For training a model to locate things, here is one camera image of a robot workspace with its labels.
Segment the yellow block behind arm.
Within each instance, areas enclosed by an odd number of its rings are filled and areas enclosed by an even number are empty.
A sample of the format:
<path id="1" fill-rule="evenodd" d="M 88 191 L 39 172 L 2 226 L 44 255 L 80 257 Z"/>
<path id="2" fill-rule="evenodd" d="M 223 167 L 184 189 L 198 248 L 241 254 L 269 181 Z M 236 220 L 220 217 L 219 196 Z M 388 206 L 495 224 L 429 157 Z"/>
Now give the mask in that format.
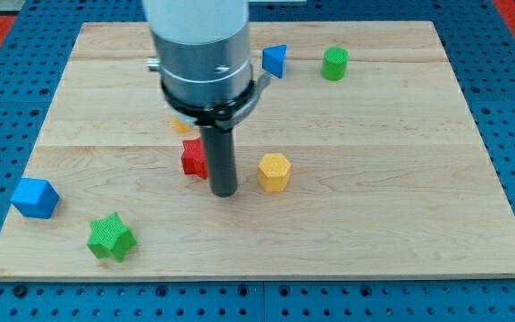
<path id="1" fill-rule="evenodd" d="M 171 125 L 173 129 L 178 133 L 187 133 L 191 130 L 191 126 L 189 124 L 184 123 L 173 114 L 171 115 Z"/>

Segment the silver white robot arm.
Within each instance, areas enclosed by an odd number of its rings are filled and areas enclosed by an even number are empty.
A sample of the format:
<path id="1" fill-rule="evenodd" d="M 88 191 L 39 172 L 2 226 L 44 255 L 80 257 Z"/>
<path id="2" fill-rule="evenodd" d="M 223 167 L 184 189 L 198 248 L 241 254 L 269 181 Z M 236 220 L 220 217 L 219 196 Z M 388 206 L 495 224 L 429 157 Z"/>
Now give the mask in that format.
<path id="1" fill-rule="evenodd" d="M 247 0 L 143 0 L 167 98 L 218 106 L 252 81 Z"/>

